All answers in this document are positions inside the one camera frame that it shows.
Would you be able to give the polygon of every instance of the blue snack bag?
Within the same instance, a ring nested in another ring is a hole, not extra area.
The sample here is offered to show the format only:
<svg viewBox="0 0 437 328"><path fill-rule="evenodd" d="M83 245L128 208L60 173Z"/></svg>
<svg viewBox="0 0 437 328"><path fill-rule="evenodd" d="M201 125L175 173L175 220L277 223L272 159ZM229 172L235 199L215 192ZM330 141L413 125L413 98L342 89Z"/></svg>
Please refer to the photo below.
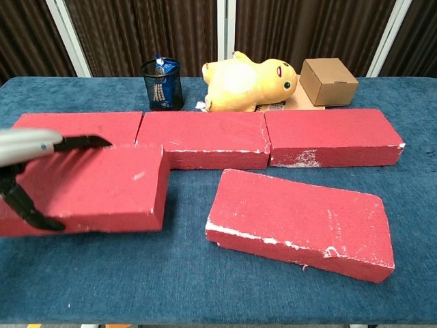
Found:
<svg viewBox="0 0 437 328"><path fill-rule="evenodd" d="M179 63L171 59L163 59L159 56L155 56L155 74L164 75L173 72L178 69ZM155 79L153 101L154 104L159 107L171 109L173 108L173 95L175 92L175 78L161 77Z"/></svg>

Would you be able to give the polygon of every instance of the foam block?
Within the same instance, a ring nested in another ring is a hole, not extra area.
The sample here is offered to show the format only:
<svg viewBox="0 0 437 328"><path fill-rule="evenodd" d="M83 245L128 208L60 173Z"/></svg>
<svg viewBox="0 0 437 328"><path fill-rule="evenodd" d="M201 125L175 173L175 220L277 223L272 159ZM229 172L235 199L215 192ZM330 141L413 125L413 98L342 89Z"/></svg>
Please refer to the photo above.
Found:
<svg viewBox="0 0 437 328"><path fill-rule="evenodd" d="M75 150L28 164L18 182L62 233L162 228L170 165L162 148ZM52 234L24 222L0 200L0 235Z"/></svg>
<svg viewBox="0 0 437 328"><path fill-rule="evenodd" d="M206 238L375 283L395 268L379 197L232 169L223 172Z"/></svg>
<svg viewBox="0 0 437 328"><path fill-rule="evenodd" d="M396 164L405 143L377 109L270 111L271 166Z"/></svg>
<svg viewBox="0 0 437 328"><path fill-rule="evenodd" d="M114 146L132 145L142 119L140 111L106 113L28 113L16 128L49 128L65 136L98 134Z"/></svg>
<svg viewBox="0 0 437 328"><path fill-rule="evenodd" d="M138 142L162 144L174 169L263 169L270 154L263 113L147 113Z"/></svg>

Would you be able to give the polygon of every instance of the cardboard box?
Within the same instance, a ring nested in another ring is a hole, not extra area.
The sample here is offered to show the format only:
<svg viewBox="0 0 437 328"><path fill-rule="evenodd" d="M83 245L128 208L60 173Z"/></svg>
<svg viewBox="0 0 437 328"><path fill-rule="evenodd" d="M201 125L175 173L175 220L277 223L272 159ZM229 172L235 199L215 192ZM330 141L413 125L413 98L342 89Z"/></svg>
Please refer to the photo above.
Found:
<svg viewBox="0 0 437 328"><path fill-rule="evenodd" d="M287 100L271 105L258 105L256 111L285 111L291 109L325 109L325 106L314 106L309 100L307 93L303 90L298 76L296 91Z"/></svg>
<svg viewBox="0 0 437 328"><path fill-rule="evenodd" d="M338 58L306 59L300 83L315 106L349 105L358 81Z"/></svg>

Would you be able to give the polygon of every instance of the table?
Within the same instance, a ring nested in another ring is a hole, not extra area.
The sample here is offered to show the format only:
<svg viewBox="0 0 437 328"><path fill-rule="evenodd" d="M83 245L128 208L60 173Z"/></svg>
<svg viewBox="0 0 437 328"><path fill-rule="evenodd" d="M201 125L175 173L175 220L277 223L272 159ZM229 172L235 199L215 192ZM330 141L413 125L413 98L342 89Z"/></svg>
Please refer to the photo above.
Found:
<svg viewBox="0 0 437 328"><path fill-rule="evenodd" d="M221 249L205 224L221 171L172 171L158 233L0 239L1 323L437 323L437 80L359 79L406 142L390 167L262 173L379 195L396 269L382 284ZM183 78L184 110L206 94ZM0 127L24 112L144 111L141 78L9 80Z"/></svg>

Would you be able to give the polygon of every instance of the small brown box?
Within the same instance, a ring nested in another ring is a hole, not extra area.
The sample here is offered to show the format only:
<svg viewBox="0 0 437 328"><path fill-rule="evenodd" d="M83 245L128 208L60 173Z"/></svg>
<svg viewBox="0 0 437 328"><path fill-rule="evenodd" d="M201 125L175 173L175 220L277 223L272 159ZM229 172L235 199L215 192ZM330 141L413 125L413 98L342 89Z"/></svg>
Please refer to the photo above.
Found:
<svg viewBox="0 0 437 328"><path fill-rule="evenodd" d="M300 84L314 106L349 105L358 87L358 81L338 58L306 59Z"/></svg>

